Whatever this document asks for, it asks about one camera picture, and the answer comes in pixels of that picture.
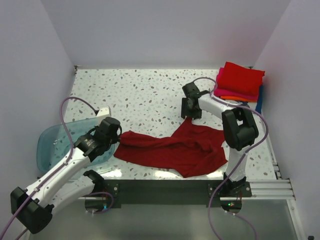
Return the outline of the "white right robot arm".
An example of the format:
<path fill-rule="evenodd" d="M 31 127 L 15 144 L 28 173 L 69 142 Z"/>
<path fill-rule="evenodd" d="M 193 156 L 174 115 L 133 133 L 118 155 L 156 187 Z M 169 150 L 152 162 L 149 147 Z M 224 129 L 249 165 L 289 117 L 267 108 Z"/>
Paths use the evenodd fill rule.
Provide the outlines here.
<path fill-rule="evenodd" d="M 223 185 L 218 193 L 230 197 L 235 196 L 245 186 L 246 151 L 259 136 L 253 114 L 250 110 L 235 107 L 223 100 L 211 99 L 208 90 L 200 91 L 194 82 L 182 87 L 185 97 L 181 102 L 181 117 L 200 119 L 206 111 L 222 120 L 223 135 L 229 147 L 228 164 L 223 173 Z"/>

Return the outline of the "dark red t shirt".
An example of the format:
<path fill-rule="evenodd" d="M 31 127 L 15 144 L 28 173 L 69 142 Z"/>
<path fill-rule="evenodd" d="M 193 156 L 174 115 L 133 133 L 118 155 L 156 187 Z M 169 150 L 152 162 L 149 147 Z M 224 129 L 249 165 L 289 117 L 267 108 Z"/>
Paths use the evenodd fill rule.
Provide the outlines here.
<path fill-rule="evenodd" d="M 184 178 L 197 177 L 228 162 L 224 141 L 223 131 L 193 124 L 188 117 L 169 137 L 124 132 L 114 156 L 145 167 L 173 169 Z"/>

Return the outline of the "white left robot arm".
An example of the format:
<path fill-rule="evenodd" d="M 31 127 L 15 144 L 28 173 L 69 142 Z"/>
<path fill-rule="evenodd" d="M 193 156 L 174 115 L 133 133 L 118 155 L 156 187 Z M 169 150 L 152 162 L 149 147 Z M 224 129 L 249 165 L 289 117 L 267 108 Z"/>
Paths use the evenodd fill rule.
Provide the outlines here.
<path fill-rule="evenodd" d="M 11 213 L 32 234 L 42 231 L 55 213 L 83 196 L 113 196 L 106 191 L 104 178 L 94 170 L 70 179 L 120 141 L 122 127 L 113 117 L 80 136 L 70 151 L 51 170 L 27 188 L 16 187 L 10 194 Z"/>

